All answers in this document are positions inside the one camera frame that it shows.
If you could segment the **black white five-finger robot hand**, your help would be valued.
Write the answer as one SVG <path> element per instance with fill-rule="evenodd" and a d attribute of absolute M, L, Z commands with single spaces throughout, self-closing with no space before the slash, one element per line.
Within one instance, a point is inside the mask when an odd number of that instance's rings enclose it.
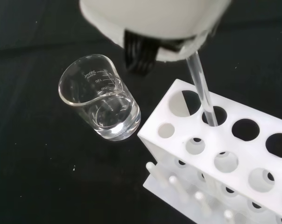
<path fill-rule="evenodd" d="M 124 49 L 126 70 L 147 75 L 156 61 L 197 52 L 214 34 L 229 0 L 81 0 L 84 18 Z"/>

